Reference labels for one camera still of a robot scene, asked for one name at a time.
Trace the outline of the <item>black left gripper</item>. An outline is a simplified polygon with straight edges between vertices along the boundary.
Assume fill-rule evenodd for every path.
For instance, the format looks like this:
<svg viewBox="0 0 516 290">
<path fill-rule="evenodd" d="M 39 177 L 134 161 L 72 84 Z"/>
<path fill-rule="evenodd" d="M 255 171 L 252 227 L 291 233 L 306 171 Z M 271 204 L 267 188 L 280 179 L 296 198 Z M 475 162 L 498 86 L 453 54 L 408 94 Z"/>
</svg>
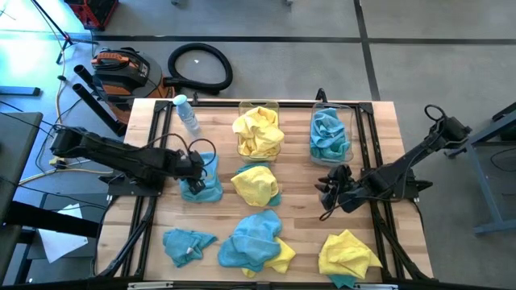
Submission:
<svg viewBox="0 0 516 290">
<path fill-rule="evenodd" d="M 193 195 L 198 194 L 198 190 L 203 190 L 206 184 L 202 177 L 204 161 L 197 151 L 182 151 L 179 150 L 178 157 L 175 163 L 175 176 L 178 178 L 190 178 L 199 180 L 198 182 L 190 182 L 189 190 Z"/>
</svg>

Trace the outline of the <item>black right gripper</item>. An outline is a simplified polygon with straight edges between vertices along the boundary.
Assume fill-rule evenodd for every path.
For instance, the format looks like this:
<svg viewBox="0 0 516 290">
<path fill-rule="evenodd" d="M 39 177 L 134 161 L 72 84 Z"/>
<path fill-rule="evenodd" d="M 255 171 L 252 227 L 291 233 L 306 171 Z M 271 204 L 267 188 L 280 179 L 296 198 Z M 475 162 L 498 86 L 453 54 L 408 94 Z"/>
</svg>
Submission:
<svg viewBox="0 0 516 290">
<path fill-rule="evenodd" d="M 343 208 L 358 198 L 357 192 L 360 184 L 354 180 L 338 182 L 328 176 L 318 178 L 322 184 L 314 187 L 321 192 L 321 203 L 328 212 L 333 212 L 337 208 Z"/>
</svg>

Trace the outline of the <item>air freshener spray bottle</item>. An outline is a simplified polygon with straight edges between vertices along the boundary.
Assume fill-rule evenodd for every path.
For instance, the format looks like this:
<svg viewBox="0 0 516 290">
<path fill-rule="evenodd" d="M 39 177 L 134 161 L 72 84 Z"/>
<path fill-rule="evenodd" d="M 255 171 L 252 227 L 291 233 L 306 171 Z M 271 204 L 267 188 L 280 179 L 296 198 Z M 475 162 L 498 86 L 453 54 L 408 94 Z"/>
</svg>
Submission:
<svg viewBox="0 0 516 290">
<path fill-rule="evenodd" d="M 173 104 L 186 130 L 193 136 L 199 136 L 201 128 L 188 98 L 184 94 L 177 95 L 173 98 Z"/>
</svg>

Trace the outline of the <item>clear plastic basket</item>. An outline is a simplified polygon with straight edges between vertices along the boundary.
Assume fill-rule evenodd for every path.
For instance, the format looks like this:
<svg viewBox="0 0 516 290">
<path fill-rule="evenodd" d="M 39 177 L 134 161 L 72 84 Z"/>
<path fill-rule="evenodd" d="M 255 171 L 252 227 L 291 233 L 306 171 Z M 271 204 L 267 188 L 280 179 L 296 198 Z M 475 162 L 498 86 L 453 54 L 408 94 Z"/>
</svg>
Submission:
<svg viewBox="0 0 516 290">
<path fill-rule="evenodd" d="M 338 115 L 340 121 L 345 126 L 345 133 L 347 135 L 348 140 L 351 143 L 351 146 L 345 155 L 344 161 L 331 161 L 328 159 L 317 159 L 317 158 L 313 157 L 311 154 L 310 154 L 310 158 L 314 163 L 322 165 L 322 166 L 328 166 L 328 167 L 333 167 L 333 166 L 336 166 L 339 164 L 349 163 L 350 161 L 352 161 L 354 159 L 354 153 L 352 150 L 353 149 L 352 133 L 353 133 L 354 123 L 355 123 L 355 119 L 356 119 L 355 111 L 350 106 L 339 105 L 339 104 L 335 104 L 335 103 L 315 104 L 312 107 L 311 120 L 310 120 L 310 131 L 311 131 L 311 127 L 313 126 L 312 122 L 313 122 L 315 113 L 319 110 L 323 110 L 326 108 L 335 108 L 337 110 L 337 115 Z"/>
<path fill-rule="evenodd" d="M 251 109 L 254 109 L 254 108 L 258 107 L 258 106 L 263 106 L 265 108 L 275 110 L 278 113 L 278 117 L 279 117 L 279 104 L 276 103 L 275 101 L 263 101 L 263 102 L 259 102 L 259 101 L 258 102 L 256 102 L 256 101 L 242 101 L 239 104 L 239 117 L 238 118 L 242 118 L 243 115 L 247 111 L 249 111 Z M 238 153 L 238 154 L 243 158 L 243 160 L 245 162 L 271 162 L 271 161 L 274 161 L 277 158 L 279 153 L 277 155 L 265 156 L 265 157 L 253 157 L 253 156 L 241 155 L 240 153 Z"/>
</svg>

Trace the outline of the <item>black vacuum tube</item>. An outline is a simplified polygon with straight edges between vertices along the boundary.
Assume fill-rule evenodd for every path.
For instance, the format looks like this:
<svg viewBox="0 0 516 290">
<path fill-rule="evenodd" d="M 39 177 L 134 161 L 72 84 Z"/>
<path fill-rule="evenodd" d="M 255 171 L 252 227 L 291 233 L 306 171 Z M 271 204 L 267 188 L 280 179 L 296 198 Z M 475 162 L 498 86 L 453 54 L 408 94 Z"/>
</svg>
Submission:
<svg viewBox="0 0 516 290">
<path fill-rule="evenodd" d="M 72 90 L 113 131 L 115 135 L 118 137 L 125 135 L 127 126 L 112 118 L 83 85 L 76 83 L 72 86 Z"/>
<path fill-rule="evenodd" d="M 101 81 L 95 75 L 92 75 L 85 66 L 82 64 L 76 65 L 73 71 L 92 89 L 92 94 L 97 97 L 98 101 L 106 102 L 108 100 Z"/>
</svg>

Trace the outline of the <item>orange black shop vacuum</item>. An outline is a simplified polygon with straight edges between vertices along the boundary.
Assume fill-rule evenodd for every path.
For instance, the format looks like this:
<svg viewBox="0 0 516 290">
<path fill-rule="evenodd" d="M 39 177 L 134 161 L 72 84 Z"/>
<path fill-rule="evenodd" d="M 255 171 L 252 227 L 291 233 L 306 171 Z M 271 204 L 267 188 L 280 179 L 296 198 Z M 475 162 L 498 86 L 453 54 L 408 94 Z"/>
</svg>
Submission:
<svg viewBox="0 0 516 290">
<path fill-rule="evenodd" d="M 164 84 L 162 67 L 150 56 L 133 48 L 104 49 L 90 61 L 93 86 L 114 116 L 129 122 L 138 98 L 172 98 L 176 92 Z"/>
</svg>

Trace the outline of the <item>white paper sheet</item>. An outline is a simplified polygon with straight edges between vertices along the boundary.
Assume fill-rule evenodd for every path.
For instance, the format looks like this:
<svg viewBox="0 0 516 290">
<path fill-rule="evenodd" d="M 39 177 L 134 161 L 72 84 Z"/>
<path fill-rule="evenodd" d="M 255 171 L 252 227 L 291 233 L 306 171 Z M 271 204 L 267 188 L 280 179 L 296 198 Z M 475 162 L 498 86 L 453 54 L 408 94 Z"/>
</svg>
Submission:
<svg viewBox="0 0 516 290">
<path fill-rule="evenodd" d="M 70 204 L 61 210 L 53 211 L 75 218 L 82 218 L 79 203 Z M 38 230 L 38 232 L 43 242 L 44 252 L 49 263 L 53 263 L 64 255 L 88 244 L 88 238 L 84 236 L 66 234 L 53 230 Z"/>
</svg>

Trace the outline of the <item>black table crossbar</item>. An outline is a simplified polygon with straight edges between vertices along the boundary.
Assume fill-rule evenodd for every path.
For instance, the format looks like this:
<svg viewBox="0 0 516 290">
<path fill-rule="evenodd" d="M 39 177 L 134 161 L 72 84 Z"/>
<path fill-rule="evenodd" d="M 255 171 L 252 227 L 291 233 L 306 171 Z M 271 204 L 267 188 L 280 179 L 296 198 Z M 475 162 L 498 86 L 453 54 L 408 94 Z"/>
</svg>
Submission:
<svg viewBox="0 0 516 290">
<path fill-rule="evenodd" d="M 53 230 L 87 238 L 97 236 L 99 223 L 79 217 L 41 209 L 33 205 L 12 201 L 0 217 L 0 223 L 17 226 L 30 226 L 41 230 Z"/>
</svg>

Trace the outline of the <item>black tripod stand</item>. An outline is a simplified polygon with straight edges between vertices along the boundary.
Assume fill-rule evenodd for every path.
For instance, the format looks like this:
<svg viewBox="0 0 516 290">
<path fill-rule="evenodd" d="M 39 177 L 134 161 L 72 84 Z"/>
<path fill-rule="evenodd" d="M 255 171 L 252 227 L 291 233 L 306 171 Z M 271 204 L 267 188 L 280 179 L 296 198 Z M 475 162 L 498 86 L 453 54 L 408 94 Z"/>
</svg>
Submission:
<svg viewBox="0 0 516 290">
<path fill-rule="evenodd" d="M 56 64 L 61 64 L 61 61 L 65 58 L 65 50 L 72 47 L 75 44 L 90 44 L 91 49 L 94 50 L 98 45 L 97 41 L 94 41 L 93 34 L 90 34 L 90 39 L 74 39 L 68 33 L 63 31 L 52 17 L 46 12 L 46 10 L 37 2 L 37 0 L 30 0 L 31 4 L 35 7 L 37 12 L 40 14 L 43 21 L 47 24 L 51 33 L 54 35 L 57 43 L 59 44 L 60 51 L 56 58 Z"/>
</svg>

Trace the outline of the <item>grey floor bar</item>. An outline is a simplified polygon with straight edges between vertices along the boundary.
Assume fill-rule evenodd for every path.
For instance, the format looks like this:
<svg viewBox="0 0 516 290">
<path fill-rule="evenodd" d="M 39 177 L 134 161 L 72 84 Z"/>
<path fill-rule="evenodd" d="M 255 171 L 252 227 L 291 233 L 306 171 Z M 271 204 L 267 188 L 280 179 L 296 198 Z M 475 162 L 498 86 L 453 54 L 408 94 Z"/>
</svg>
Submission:
<svg viewBox="0 0 516 290">
<path fill-rule="evenodd" d="M 0 86 L 0 95 L 39 96 L 41 89 L 25 86 Z"/>
</svg>

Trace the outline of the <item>red black toolbox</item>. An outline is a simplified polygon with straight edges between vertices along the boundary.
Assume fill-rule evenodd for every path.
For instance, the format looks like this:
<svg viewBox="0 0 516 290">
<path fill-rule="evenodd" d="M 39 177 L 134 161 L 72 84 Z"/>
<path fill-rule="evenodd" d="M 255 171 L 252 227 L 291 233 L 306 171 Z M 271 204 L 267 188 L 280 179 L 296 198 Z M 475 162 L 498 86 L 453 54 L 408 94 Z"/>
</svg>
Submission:
<svg viewBox="0 0 516 290">
<path fill-rule="evenodd" d="M 86 30 L 104 31 L 119 0 L 64 0 Z"/>
</svg>

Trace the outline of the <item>blue-grey metal table frame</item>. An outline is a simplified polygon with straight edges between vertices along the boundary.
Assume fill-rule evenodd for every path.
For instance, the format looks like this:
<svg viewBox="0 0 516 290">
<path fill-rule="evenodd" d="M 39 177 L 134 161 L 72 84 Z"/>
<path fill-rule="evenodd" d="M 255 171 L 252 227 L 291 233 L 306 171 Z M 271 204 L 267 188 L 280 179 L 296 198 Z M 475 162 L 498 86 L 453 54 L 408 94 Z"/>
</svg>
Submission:
<svg viewBox="0 0 516 290">
<path fill-rule="evenodd" d="M 445 155 L 453 159 L 461 153 L 468 156 L 490 215 L 490 222 L 476 226 L 474 232 L 516 230 L 516 102 Z"/>
</svg>

